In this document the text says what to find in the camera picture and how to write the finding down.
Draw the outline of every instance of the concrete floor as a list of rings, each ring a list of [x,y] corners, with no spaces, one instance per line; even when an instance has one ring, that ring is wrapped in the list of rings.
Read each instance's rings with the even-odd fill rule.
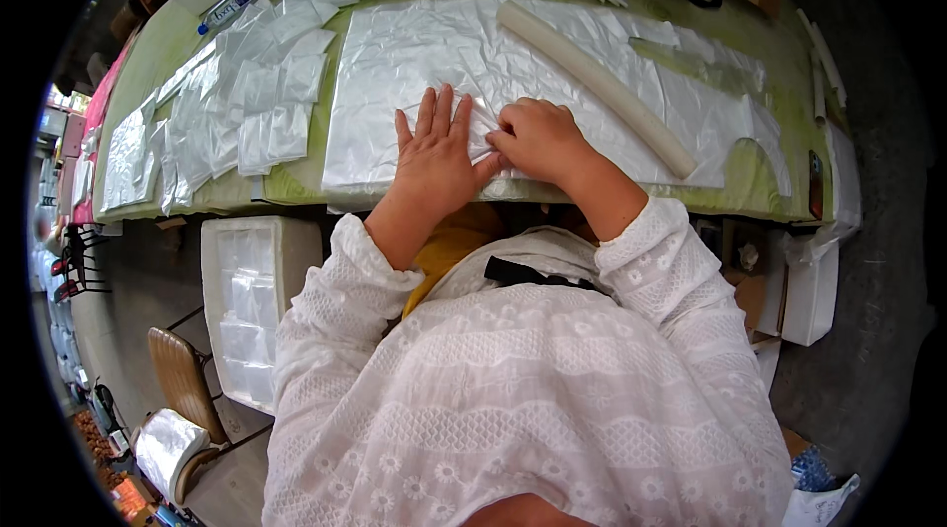
[[[109,386],[129,428],[167,406],[154,373],[146,339],[148,328],[167,326],[199,307],[201,290],[200,221],[181,228],[180,249],[173,233],[153,221],[126,221],[124,237],[94,248],[113,293],[87,293],[73,300],[79,354],[90,379]],[[210,352],[203,315],[175,329],[194,348]],[[219,393],[213,361],[207,364],[211,393]],[[232,442],[273,422],[227,397],[216,401]],[[269,432],[224,455],[199,478],[185,506],[211,527],[259,525],[266,479]]]
[[[845,524],[904,425],[917,349],[933,325],[921,233],[925,168],[935,153],[917,82],[877,2],[796,1],[819,22],[846,82],[865,226],[842,248],[834,330],[809,348],[784,346],[772,401],[780,422],[818,444],[833,472],[862,476],[835,523]],[[198,239],[199,225],[185,226],[176,252],[153,223],[127,222],[125,237],[101,250],[115,293],[74,302],[83,361],[130,423],[163,405],[145,332],[201,304]],[[179,331],[209,349],[202,318]],[[219,409],[238,439],[269,422],[226,398]],[[265,442],[213,466],[187,506],[209,525],[258,524]]]
[[[808,348],[783,346],[770,395],[779,421],[818,444],[831,471],[862,477],[835,522],[846,524],[905,425],[917,351],[934,326],[922,234],[936,148],[878,1],[794,1],[819,24],[845,82],[864,226],[841,249],[833,330]]]

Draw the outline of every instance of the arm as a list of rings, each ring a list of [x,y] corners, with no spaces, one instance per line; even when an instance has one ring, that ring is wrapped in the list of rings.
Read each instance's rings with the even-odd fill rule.
[[[601,241],[617,237],[648,203],[640,186],[585,141],[568,107],[520,98],[500,111],[499,124],[504,130],[487,141],[530,178],[562,188]]]
[[[335,226],[331,257],[309,269],[306,284],[277,331],[271,466],[291,467],[301,439],[318,428],[358,379],[387,321],[395,319],[423,274],[411,263],[431,230],[474,197],[500,169],[500,156],[471,166],[467,136],[472,101],[451,120],[453,90],[429,89],[412,135],[395,116],[399,160],[395,180],[364,225],[347,214]],[[289,476],[291,472],[278,472]],[[270,475],[267,489],[279,487]]]
[[[566,107],[520,99],[500,112],[488,140],[533,178],[558,184],[603,240],[596,252],[602,283],[616,301],[649,320],[692,369],[706,401],[769,470],[767,510],[785,510],[792,478],[786,447],[720,261],[693,231],[681,202],[649,199],[599,155]]]

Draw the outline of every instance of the green table surface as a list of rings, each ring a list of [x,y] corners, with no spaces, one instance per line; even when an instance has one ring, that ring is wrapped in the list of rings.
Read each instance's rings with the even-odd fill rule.
[[[342,8],[325,26],[337,32],[326,52],[330,64],[318,103],[314,105],[307,157],[274,166],[268,176],[243,178],[232,169],[201,186],[190,207],[174,208],[172,213],[240,213],[252,210],[252,199],[277,204],[314,204],[327,201],[320,188],[325,163],[328,118],[335,87],[335,67],[349,29],[351,12],[382,2],[404,0],[362,0]],[[566,0],[596,4],[595,0]],[[811,42],[795,15],[795,6],[783,0],[777,20],[764,15],[743,0],[725,0],[716,10],[700,9],[686,0],[628,0],[628,11],[656,20],[670,21],[692,28],[704,36],[718,38],[727,46],[761,60],[767,73],[767,93],[771,110],[782,133],[780,145],[786,156],[793,195],[781,197],[776,189],[773,168],[763,150],[749,139],[740,139],[727,161],[725,188],[698,188],[672,185],[645,185],[655,196],[680,199],[695,213],[732,213],[783,222],[807,222],[809,213],[809,151],[826,165],[823,184],[825,213],[832,213],[832,178],[828,175],[829,154],[823,132],[812,120],[812,84],[809,49]],[[151,91],[165,82],[174,70],[190,58],[207,36],[197,34],[201,19],[183,9],[174,0],[165,3],[139,34],[121,68],[102,127],[99,165],[95,173],[93,207],[98,222],[124,218],[160,216],[160,197],[150,202],[127,205],[101,213],[103,177],[112,131],[125,116],[135,110]],[[670,68],[675,65],[663,60]],[[171,103],[162,107],[155,118],[171,113]],[[558,189],[533,180],[517,180],[517,200],[566,202]],[[161,180],[156,185],[160,194]],[[378,197],[364,197],[370,205]]]

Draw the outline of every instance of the white embroidered sleeve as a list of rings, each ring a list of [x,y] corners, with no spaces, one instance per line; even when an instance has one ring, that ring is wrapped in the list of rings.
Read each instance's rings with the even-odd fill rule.
[[[744,314],[720,261],[704,246],[684,205],[651,198],[627,229],[596,253],[600,278],[623,308],[650,320],[692,369],[706,402],[746,461],[764,471],[770,521],[781,520],[793,488],[789,454],[746,339]]]
[[[397,318],[422,273],[395,271],[362,222],[345,215],[331,238],[332,255],[312,267],[277,330],[274,393],[277,422],[270,437],[270,464],[284,467],[318,438],[319,426],[349,392]],[[292,480],[270,472],[266,489]]]

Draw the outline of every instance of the woman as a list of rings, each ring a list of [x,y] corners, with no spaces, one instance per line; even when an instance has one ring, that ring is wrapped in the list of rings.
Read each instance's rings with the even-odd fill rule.
[[[264,524],[778,524],[789,455],[684,206],[544,100],[504,107],[471,166],[452,99],[427,90],[413,135],[397,112],[390,190],[338,222],[280,324]],[[598,248],[497,239],[465,205],[509,165],[562,188]]]

